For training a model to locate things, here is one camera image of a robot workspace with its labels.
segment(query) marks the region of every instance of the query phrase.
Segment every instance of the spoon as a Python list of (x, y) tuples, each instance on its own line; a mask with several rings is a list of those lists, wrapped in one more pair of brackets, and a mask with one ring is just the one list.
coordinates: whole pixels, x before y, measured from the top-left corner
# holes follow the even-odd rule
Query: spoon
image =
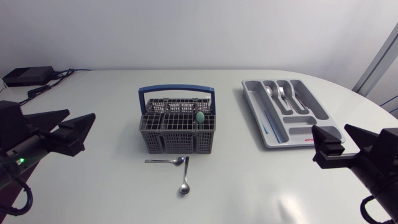
[(189, 161), (189, 156), (185, 157), (184, 182), (180, 187), (180, 193), (182, 195), (186, 195), (189, 192), (189, 185), (187, 184), (188, 161)]
[(272, 89), (269, 86), (266, 86), (266, 92), (268, 93), (269, 96), (272, 97)]
[(179, 166), (184, 162), (184, 157), (178, 157), (176, 159), (173, 159), (171, 161), (168, 160), (157, 160), (157, 159), (146, 159), (145, 163), (155, 163), (155, 162), (169, 162), (174, 164), (175, 166)]
[(198, 121), (198, 129), (202, 129), (202, 124), (205, 121), (205, 114), (203, 114), (203, 112), (199, 111), (197, 113), (197, 121)]

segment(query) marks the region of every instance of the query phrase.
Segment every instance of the white wall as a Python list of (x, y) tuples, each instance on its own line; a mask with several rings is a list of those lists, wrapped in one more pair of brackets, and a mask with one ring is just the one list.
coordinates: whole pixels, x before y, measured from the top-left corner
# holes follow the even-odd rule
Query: white wall
[(39, 65), (273, 68), (352, 88), (397, 12), (396, 0), (0, 0), (0, 76)]

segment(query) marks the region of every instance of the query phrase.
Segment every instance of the cutlery tray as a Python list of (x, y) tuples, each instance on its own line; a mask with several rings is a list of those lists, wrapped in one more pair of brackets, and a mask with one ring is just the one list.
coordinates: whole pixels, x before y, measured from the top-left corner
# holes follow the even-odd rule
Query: cutlery tray
[[(330, 115), (301, 80), (243, 80), (242, 85), (267, 147), (313, 146), (314, 124), (345, 141)], [(271, 88), (272, 96), (266, 86)]]
[[(211, 93), (210, 99), (150, 99), (144, 93), (162, 90), (191, 90)], [(151, 154), (210, 154), (216, 129), (214, 89), (197, 85), (156, 85), (139, 89), (141, 121), (139, 130)], [(205, 115), (198, 124), (196, 114)]]

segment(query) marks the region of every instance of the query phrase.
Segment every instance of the white table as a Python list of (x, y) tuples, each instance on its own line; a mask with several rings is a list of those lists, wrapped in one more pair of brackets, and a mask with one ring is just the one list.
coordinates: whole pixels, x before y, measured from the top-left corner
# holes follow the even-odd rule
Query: white table
[[(389, 113), (352, 91), (319, 78), (276, 70), (133, 70), (78, 72), (22, 107), (24, 114), (69, 109), (69, 119), (88, 113), (96, 121), (76, 157), (51, 153), (27, 182), (32, 209), (4, 223), (364, 223), (359, 212), (370, 195), (349, 169), (323, 170), (313, 147), (265, 148), (243, 97), (244, 79), (301, 79), (337, 125), (379, 133), (398, 127)], [(191, 191), (178, 188), (183, 166), (145, 164), (173, 159), (148, 154), (139, 132), (142, 86), (186, 83), (216, 91), (217, 121), (210, 155), (192, 154)], [(22, 101), (34, 87), (4, 90), (0, 100)], [(190, 98), (164, 92), (147, 97)], [(358, 148), (343, 130), (346, 152)], [(14, 206), (25, 203), (21, 193)], [(369, 213), (389, 219), (371, 202)]]

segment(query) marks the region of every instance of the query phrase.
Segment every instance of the fork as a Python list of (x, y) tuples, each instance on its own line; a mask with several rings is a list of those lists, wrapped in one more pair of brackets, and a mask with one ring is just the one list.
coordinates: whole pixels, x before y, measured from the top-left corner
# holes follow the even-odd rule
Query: fork
[(280, 97), (285, 101), (286, 105), (289, 105), (290, 109), (292, 109), (292, 105), (290, 105), (289, 100), (286, 98), (285, 91), (283, 87), (279, 87)]

